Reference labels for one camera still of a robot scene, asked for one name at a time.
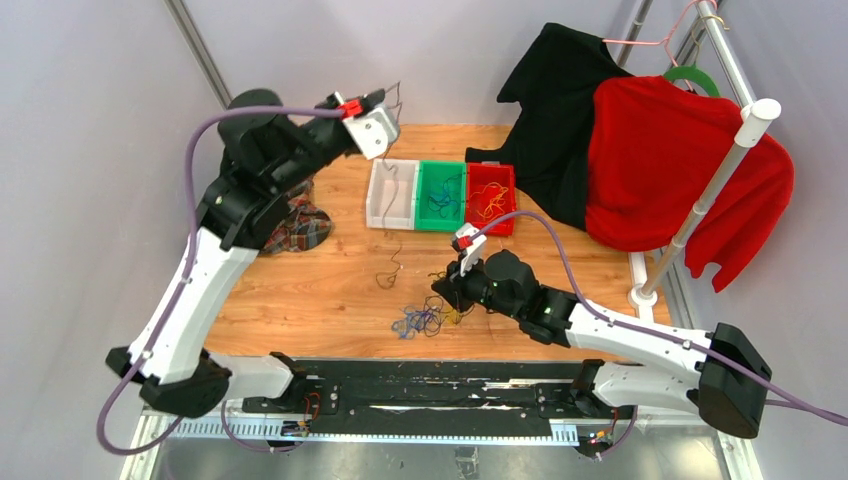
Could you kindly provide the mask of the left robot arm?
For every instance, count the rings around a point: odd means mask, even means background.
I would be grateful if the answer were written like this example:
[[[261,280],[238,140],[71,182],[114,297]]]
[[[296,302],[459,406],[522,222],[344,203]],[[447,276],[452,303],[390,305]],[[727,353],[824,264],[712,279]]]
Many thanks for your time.
[[[205,342],[222,306],[273,231],[289,215],[289,193],[341,156],[373,159],[400,128],[378,89],[329,95],[311,108],[284,105],[268,89],[238,95],[201,124],[224,145],[218,177],[190,194],[183,258],[151,320],[129,345],[109,351],[107,366],[137,384],[153,409],[198,418],[219,404],[267,398],[283,413],[306,400],[304,376],[280,353],[211,353]]]

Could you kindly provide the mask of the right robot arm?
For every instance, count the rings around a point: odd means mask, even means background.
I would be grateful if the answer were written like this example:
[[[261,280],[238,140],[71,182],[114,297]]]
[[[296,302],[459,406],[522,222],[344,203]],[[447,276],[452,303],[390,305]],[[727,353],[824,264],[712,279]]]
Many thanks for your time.
[[[739,328],[719,323],[711,331],[643,323],[577,295],[540,283],[532,268],[508,250],[479,260],[467,271],[451,262],[431,284],[452,308],[479,305],[509,317],[530,339],[621,357],[587,360],[572,386],[582,415],[608,407],[648,406],[695,414],[728,435],[753,439],[766,404],[772,370]]]

